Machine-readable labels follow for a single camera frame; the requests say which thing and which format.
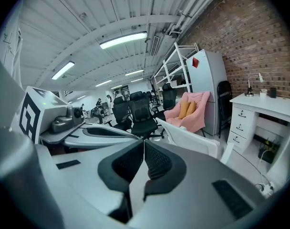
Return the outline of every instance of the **white refrigerator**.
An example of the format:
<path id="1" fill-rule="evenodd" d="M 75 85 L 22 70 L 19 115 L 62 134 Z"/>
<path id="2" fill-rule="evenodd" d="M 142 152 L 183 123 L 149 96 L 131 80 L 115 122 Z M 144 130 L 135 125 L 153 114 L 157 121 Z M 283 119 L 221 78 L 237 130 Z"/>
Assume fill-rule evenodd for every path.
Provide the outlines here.
<path id="1" fill-rule="evenodd" d="M 193 66 L 193 58 L 199 60 L 198 66 Z M 197 52 L 186 61 L 190 81 L 194 93 L 210 91 L 205 110 L 205 124 L 203 128 L 210 135 L 218 133 L 218 95 L 217 86 L 227 80 L 225 64 L 222 55 L 217 52 L 208 52 L 204 49 Z"/>

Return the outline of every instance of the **red brick wall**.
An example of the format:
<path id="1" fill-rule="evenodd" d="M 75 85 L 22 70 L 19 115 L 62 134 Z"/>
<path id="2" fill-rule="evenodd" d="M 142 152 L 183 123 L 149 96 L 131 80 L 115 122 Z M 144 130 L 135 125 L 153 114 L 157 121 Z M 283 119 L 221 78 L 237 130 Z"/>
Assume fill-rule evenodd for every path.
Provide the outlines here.
<path id="1" fill-rule="evenodd" d="M 269 0 L 214 0 L 183 35 L 179 44 L 223 55 L 233 94 L 277 88 L 290 98 L 290 32 Z"/>

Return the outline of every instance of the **pink chair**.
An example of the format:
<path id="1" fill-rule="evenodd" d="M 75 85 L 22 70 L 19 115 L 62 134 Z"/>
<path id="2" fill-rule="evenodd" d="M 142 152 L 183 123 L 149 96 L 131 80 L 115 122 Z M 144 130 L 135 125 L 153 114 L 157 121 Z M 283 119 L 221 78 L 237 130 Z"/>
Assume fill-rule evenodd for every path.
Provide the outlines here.
<path id="1" fill-rule="evenodd" d="M 190 132 L 196 132 L 205 127 L 204 124 L 204 111 L 206 108 L 207 100 L 210 97 L 210 92 L 203 93 L 183 93 L 183 96 L 179 103 L 171 109 L 164 112 L 166 122 L 175 126 L 184 126 Z M 181 102 L 196 102 L 197 109 L 191 114 L 179 120 L 179 113 L 181 108 Z"/>

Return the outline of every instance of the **yellow pillow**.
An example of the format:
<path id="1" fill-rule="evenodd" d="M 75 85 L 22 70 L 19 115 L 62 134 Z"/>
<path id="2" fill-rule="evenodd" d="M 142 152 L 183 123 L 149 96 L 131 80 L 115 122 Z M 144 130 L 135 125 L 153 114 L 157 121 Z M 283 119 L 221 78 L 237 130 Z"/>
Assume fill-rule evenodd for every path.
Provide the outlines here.
<path id="1" fill-rule="evenodd" d="M 181 102 L 181 108 L 180 108 L 180 114 L 179 119 L 182 120 L 186 116 L 187 109 L 189 107 L 189 102 L 182 101 Z"/>
<path id="2" fill-rule="evenodd" d="M 189 107 L 187 109 L 185 116 L 191 115 L 193 112 L 195 112 L 196 109 L 197 109 L 196 102 L 191 102 L 191 104 L 189 105 Z"/>

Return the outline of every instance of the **ceiling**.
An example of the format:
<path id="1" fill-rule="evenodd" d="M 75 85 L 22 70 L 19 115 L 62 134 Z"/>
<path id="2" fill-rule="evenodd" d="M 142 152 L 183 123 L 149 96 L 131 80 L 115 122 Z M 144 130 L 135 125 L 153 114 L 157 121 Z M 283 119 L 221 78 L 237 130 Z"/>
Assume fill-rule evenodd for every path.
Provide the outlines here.
<path id="1" fill-rule="evenodd" d="M 169 34 L 190 0 L 24 0 L 20 16 L 23 38 L 21 81 L 49 90 L 91 90 L 150 79 L 173 46 Z M 198 0 L 207 6 L 210 1 Z M 99 43 L 147 31 L 147 40 L 101 49 Z M 150 55 L 154 35 L 160 38 Z M 75 66 L 64 77 L 52 76 L 68 61 Z M 144 69 L 144 73 L 125 76 Z"/>

